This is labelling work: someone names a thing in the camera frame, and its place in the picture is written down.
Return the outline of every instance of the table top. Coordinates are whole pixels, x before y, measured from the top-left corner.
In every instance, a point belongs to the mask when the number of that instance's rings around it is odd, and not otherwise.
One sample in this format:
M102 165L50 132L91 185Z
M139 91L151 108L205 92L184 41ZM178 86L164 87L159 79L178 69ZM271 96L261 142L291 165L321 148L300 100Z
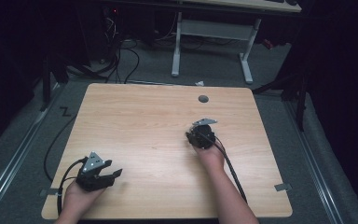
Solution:
M209 102L201 103L200 95ZM208 176L185 135L204 118L218 121L211 128L255 215L291 216L287 193L274 188L282 178L255 98L245 88L89 85L51 188L58 188L73 162L95 151L113 161L101 175L123 172L85 218L217 217ZM49 195L42 217L57 216L56 196Z
M202 4L213 4L227 7L248 7L272 11L300 12L301 7L290 6L286 2L276 3L266 0L182 0L183 2L193 2Z

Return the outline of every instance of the hand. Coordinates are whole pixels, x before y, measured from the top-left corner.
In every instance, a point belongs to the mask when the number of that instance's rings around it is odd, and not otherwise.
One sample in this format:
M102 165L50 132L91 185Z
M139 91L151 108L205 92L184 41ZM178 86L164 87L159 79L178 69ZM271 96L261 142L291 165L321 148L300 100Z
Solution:
M56 223L77 223L104 191L98 189L88 192L73 181L66 189L62 212Z
M199 147L193 148L199 155L200 162L209 173L213 171L224 171L225 158L222 152L215 145L212 145L208 149L202 149Z

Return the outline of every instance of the black cord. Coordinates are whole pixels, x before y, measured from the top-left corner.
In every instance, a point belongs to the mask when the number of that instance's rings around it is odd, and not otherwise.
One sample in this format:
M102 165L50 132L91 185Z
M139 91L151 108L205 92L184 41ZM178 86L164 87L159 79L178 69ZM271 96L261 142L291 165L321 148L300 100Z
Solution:
M237 188L240 191L241 197L248 203L248 200L246 199L246 196L245 196L245 192L243 191L243 188L242 188L242 185L240 183L240 180L238 180L238 177L237 177L237 174L235 173L234 167L232 167L231 161L228 158L228 155L226 153L225 147L223 146L223 143L220 141L220 139L215 137L217 139L217 141L219 141L220 145L222 146L222 147L220 147L214 141L212 141L207 136L205 136L204 134L202 134L200 132L197 132L197 133L199 135L201 135L205 140L207 140L210 143L214 144L217 147L217 149L219 149L219 151L223 154L223 157L226 159L226 162L227 162L228 168L229 168L229 170L231 172L231 175L234 178L235 184L237 185Z
M132 53L134 53L134 54L136 55L138 61L137 61L136 65L135 65L135 67L132 69L132 71L126 76L126 79L124 79L124 84L127 84L127 81L128 81L128 79L129 79L129 77L130 77L130 76L132 75L132 73L138 68L138 65L139 65L139 55L138 55L135 51L133 51L132 49L127 49L127 50L129 50L129 51L131 51Z
M45 171L45 175L48 178L48 180L50 181L50 183L53 182L53 178L50 176L50 174L48 173L48 167L47 167L47 163L48 163L48 154L50 153L54 143L57 141L58 137L62 134L62 132L66 129L66 127L68 127L68 125L76 118L77 115L74 115L66 124L65 126L63 126L63 128L60 129L60 131L57 133L57 135L54 137L54 140L51 142L50 146L48 147L48 151L46 152L45 155L45 159L43 160L43 170Z
M72 168L74 168L74 166L78 165L79 163L84 163L87 161L87 157L81 159L81 160L78 160L78 161L75 161L71 166L69 166L69 168L66 170L65 174L63 175L62 177L62 180L61 180L61 183L60 183L60 187L58 188L58 191L57 191L57 211L58 211L58 215L60 215L61 211L62 211L62 192L63 192L63 183L68 180L68 179L71 179L72 177L70 178L66 178L66 176L68 175L68 173L72 170Z

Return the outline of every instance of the desk leg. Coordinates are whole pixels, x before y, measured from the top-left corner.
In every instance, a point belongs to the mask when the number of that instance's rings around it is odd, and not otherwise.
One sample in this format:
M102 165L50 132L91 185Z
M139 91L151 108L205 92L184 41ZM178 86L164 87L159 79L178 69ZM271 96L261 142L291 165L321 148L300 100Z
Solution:
M258 31L258 27L260 26L260 22L261 22L261 19L257 19L255 21L255 25L254 25L254 27L252 29L252 32L251 32L251 35L249 37L248 45L246 47L246 50L245 50L244 53L240 54L242 71L243 71L243 75L245 76L245 82L247 84L252 84L253 83L251 70L249 69L249 64L248 64L248 57L249 57L249 54L251 52L252 45L255 42L255 36L257 35L257 31Z
M175 45L175 52L173 53L173 62L172 62L173 77L179 76L181 32L182 32L182 12L178 12L178 22L176 25L176 45Z

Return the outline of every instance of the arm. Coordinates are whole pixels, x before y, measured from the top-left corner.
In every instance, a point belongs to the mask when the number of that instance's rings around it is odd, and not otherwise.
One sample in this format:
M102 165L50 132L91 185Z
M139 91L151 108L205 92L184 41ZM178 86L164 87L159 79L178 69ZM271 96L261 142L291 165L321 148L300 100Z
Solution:
M72 182L65 192L62 212L55 224L76 224L104 191L105 189L99 189L87 192L75 181Z
M215 146L209 149L194 147L213 185L217 213L221 224L258 223L255 214L228 178L222 153Z

